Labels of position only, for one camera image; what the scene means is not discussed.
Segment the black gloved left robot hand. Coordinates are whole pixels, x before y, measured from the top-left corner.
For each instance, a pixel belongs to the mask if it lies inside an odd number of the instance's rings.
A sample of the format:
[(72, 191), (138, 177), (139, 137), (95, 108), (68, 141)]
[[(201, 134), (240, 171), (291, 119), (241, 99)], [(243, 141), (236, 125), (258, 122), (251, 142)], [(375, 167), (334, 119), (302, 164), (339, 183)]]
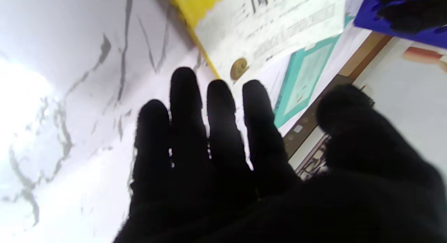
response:
[(378, 0), (378, 16), (396, 32), (416, 34), (447, 23), (447, 0)]

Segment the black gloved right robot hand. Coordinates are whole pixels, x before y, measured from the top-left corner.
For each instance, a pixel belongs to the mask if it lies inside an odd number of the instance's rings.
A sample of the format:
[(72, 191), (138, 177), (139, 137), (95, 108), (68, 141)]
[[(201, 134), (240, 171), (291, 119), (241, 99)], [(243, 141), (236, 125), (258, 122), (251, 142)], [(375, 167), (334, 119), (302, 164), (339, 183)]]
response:
[(329, 135), (326, 170), (303, 181), (289, 165), (263, 85), (243, 86), (251, 170), (227, 84), (172, 74), (170, 110), (140, 110), (129, 218), (115, 243), (445, 243), (440, 173), (351, 84), (316, 119)]

